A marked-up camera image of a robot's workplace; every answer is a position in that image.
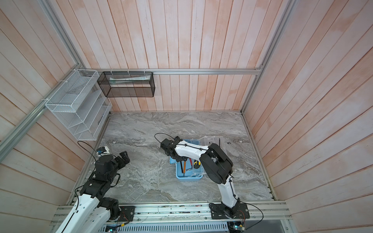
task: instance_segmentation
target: black mesh basket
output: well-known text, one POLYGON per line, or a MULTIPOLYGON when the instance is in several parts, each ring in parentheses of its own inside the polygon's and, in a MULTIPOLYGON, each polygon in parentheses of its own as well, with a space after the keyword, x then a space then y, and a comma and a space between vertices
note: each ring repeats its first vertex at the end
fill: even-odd
POLYGON ((104 71, 98 84, 106 97, 153 97, 152 72, 104 71))

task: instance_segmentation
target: black cable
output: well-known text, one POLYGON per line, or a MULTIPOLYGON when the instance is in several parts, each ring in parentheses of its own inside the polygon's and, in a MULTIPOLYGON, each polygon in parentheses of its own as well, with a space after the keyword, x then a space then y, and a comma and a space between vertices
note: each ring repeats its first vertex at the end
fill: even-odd
POLYGON ((170 135, 168 135, 168 134, 166 134, 166 133, 156 133, 156 134, 154 134, 154 138, 155 138, 159 143, 161 143, 161 142, 156 138, 156 135, 157 135, 157 134, 165 134, 165 135, 167 135, 168 137, 170 137, 170 138, 173 139, 172 136, 170 136, 170 135))
POLYGON ((66 223, 66 225, 65 225, 65 227, 63 228, 63 230, 61 231, 61 233, 66 229, 66 227, 68 226, 68 224, 69 224, 71 218, 74 216, 74 214, 75 214, 75 213, 72 213, 70 219, 69 219, 68 222, 66 223))
POLYGON ((222 167, 222 169, 225 170, 225 168, 220 164, 219 159, 216 159, 216 161, 219 163, 219 165, 222 167))
POLYGON ((127 224, 129 223, 129 220, 128 220, 128 218, 126 217, 126 214, 125 214, 124 212, 122 212, 122 213, 123 213, 124 218, 126 218, 126 220, 128 221, 128 222, 126 222, 126 223, 123 223, 123 225, 127 225, 127 224))
POLYGON ((189 145, 187 145, 187 144, 177 144, 177 146, 186 146, 186 147, 191 147, 191 148, 194 148, 194 149, 198 149, 198 150, 200 150, 200 151, 202 151, 202 150, 204 150, 204 151, 207 151, 206 149, 203 149, 203 148, 198 148, 198 147, 193 147, 193 146, 189 146, 189 145))
MULTIPOLYGON (((97 162, 97 159, 94 157, 94 155, 90 151, 88 151, 87 149, 85 149, 82 145, 80 145, 79 142, 83 142, 83 141, 78 141, 78 145, 81 148, 83 148, 85 151, 87 151, 94 158, 94 161, 97 162)), ((92 150, 96 151, 95 149, 93 149, 93 147, 90 144, 88 144, 86 142, 83 142, 83 143, 87 144, 90 148, 92 148, 92 150)))
MULTIPOLYGON (((252 204, 250 204, 250 203, 243 202, 243 201, 238 200, 238 199, 236 198, 236 195, 235 195, 234 192, 233 192, 232 180, 231 180, 231 179, 232 179, 232 178, 229 179, 229 185, 231 186, 231 189, 232 189, 232 193, 233 193, 233 197, 234 197, 234 199, 236 199, 236 200, 239 201, 240 203, 244 203, 244 204, 247 204, 247 205, 252 205, 252 204)), ((252 227, 255 226, 256 224, 260 223, 260 222, 263 220, 263 218, 264 218, 264 214, 263 214, 263 212, 262 212, 258 207, 256 207, 255 205, 252 205, 252 206, 254 206, 255 208, 257 208, 257 209, 261 212, 261 220, 260 220, 259 222, 255 223, 255 224, 249 226, 249 227, 246 228, 245 230, 247 230, 247 229, 249 229, 249 228, 252 228, 252 227)))
POLYGON ((113 187, 115 187, 117 184, 118 184, 118 182, 119 182, 119 180, 120 180, 120 174, 119 173, 117 173, 116 175, 118 175, 119 177, 118 177, 118 179, 117 179, 117 182, 115 183, 115 185, 114 186, 110 186, 110 188, 113 188, 113 187))
POLYGON ((81 187, 83 187, 83 185, 77 187, 77 188, 74 190, 74 193, 75 193, 75 195, 76 195, 76 198, 78 199, 78 200, 76 201, 76 208, 75 208, 75 210, 78 209, 78 205, 79 205, 79 196, 78 196, 78 194, 77 194, 76 192, 77 192, 78 188, 81 188, 81 187))
POLYGON ((109 154, 109 153, 105 153, 105 152, 103 152, 101 155, 106 155, 106 154, 108 154, 108 155, 112 155, 112 156, 114 156, 114 157, 116 158, 115 155, 113 155, 113 154, 109 154))

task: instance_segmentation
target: metal extrusion bar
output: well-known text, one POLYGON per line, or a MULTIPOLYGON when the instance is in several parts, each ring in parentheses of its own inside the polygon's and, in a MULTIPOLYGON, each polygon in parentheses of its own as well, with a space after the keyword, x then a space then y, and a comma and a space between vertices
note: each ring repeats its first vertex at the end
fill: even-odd
POLYGON ((262 65, 260 66, 261 67, 261 72, 260 72, 260 74, 258 74, 256 76, 256 78, 254 80, 254 83, 253 83, 253 85, 252 85, 252 87, 249 91, 249 94, 246 96, 244 105, 243 105, 242 110, 241 110, 242 113, 244 113, 246 111, 247 106, 249 105, 250 100, 251 100, 252 96, 254 95, 255 89, 258 86, 261 77, 263 76, 263 73, 267 69, 268 62, 270 61, 275 49, 277 48, 277 46, 280 42, 280 39, 281 39, 282 35, 284 34, 285 28, 289 23, 289 20, 291 18, 291 15, 292 15, 293 10, 295 9, 295 6, 296 6, 297 3, 298 3, 298 0, 290 0, 288 2, 288 5, 286 6, 286 10, 285 10, 285 12, 284 12, 284 14, 281 18, 279 27, 276 30, 275 36, 272 39, 271 45, 270 45, 270 47, 269 47, 269 49, 268 49, 268 51, 267 51, 267 53, 264 57, 262 65))
MULTIPOLYGON (((61 37, 63 43, 68 48, 71 53, 71 56, 76 61, 76 65, 72 68, 73 70, 82 68, 82 61, 78 56, 74 46, 72 45, 69 37, 66 32, 63 30, 53 8, 49 4, 48 0, 38 0, 39 5, 45 12, 46 16, 49 18, 52 26, 55 28, 56 32, 61 37)), ((69 71, 63 80, 66 80, 73 70, 69 71)), ((28 130, 36 123, 36 121, 44 114, 46 107, 45 103, 62 85, 63 82, 59 82, 46 96, 42 99, 35 108, 27 114, 27 116, 16 125, 11 132, 9 132, 5 139, 0 143, 0 163, 2 160, 9 154, 9 152, 17 145, 17 143, 23 138, 23 136, 28 132, 28 130)))
POLYGON ((63 43, 66 45, 66 48, 70 51, 73 59, 77 64, 81 64, 83 66, 82 59, 80 58, 78 52, 76 51, 75 47, 72 45, 70 38, 68 37, 66 31, 64 30, 63 26, 60 23, 59 18, 55 10, 53 9, 49 0, 38 0, 39 5, 43 9, 45 15, 49 18, 52 26, 56 29, 56 32, 60 36, 63 43))
MULTIPOLYGON (((66 80, 74 71, 70 71, 64 78, 66 80)), ((29 131, 29 129, 38 121, 38 119, 44 114, 47 109, 45 104, 48 99, 58 90, 58 88, 63 84, 59 82, 45 97, 42 99, 35 108, 25 116, 25 118, 16 125, 12 131, 10 131, 3 141, 0 143, 0 163, 9 154, 9 152, 17 145, 17 143, 22 139, 22 137, 29 131)))
POLYGON ((103 71, 153 72, 154 75, 258 75, 260 69, 98 69, 103 71))
MULTIPOLYGON (((284 201, 245 201, 253 204, 263 212, 264 220, 292 219, 284 201)), ((135 206, 134 220, 130 224, 139 223, 179 223, 179 222, 211 222, 209 202, 178 202, 156 204, 120 204, 119 206, 135 206)), ((50 225, 60 225, 70 212, 72 206, 59 206, 50 225)), ((248 221, 257 221, 262 217, 261 212, 254 206, 248 205, 250 214, 248 221)))
POLYGON ((263 159, 260 156, 260 151, 258 149, 258 146, 257 146, 255 140, 254 140, 254 136, 253 136, 253 134, 252 134, 252 132, 251 132, 251 130, 249 128, 249 125, 248 125, 245 117, 243 115, 241 115, 241 117, 242 117, 242 121, 244 122, 244 126, 245 126, 246 132, 247 132, 247 134, 249 136, 250 142, 253 145, 254 154, 257 157, 260 170, 262 171, 264 179, 265 179, 265 181, 266 181, 269 189, 271 190, 271 194, 272 194, 274 200, 277 200, 277 195, 276 195, 276 192, 275 192, 275 188, 272 185, 271 179, 269 179, 269 175, 268 175, 267 169, 265 168, 264 163, 263 163, 263 159))

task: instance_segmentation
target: plastic tray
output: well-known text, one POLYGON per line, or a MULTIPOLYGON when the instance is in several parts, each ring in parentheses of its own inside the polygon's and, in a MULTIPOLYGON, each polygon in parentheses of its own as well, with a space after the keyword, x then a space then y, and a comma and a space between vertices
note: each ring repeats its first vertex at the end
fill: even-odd
MULTIPOLYGON (((184 139, 184 140, 189 142, 189 143, 196 144, 196 145, 200 144, 199 139, 184 139)), ((175 164, 175 166, 176 166, 175 175, 176 175, 176 178, 178 178, 180 181, 197 181, 197 180, 200 180, 203 177, 203 174, 206 174, 202 165, 198 169, 195 169, 194 167, 191 166, 190 160, 188 159, 185 162, 185 164, 186 164, 185 169, 192 168, 192 170, 186 171, 185 176, 184 176, 182 171, 181 171, 180 163, 183 163, 182 165, 184 167, 184 161, 181 161, 181 162, 177 163, 176 160, 174 160, 173 158, 170 157, 170 164, 175 164)))

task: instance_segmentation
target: white mesh basket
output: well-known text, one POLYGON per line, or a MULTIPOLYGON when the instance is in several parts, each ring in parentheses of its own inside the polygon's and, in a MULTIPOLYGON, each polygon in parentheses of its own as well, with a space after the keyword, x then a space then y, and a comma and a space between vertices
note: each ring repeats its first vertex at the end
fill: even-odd
POLYGON ((48 100, 46 107, 54 112, 76 112, 97 80, 96 70, 76 70, 48 100))
POLYGON ((77 140, 95 141, 112 107, 91 91, 97 79, 95 70, 76 70, 46 103, 77 140))

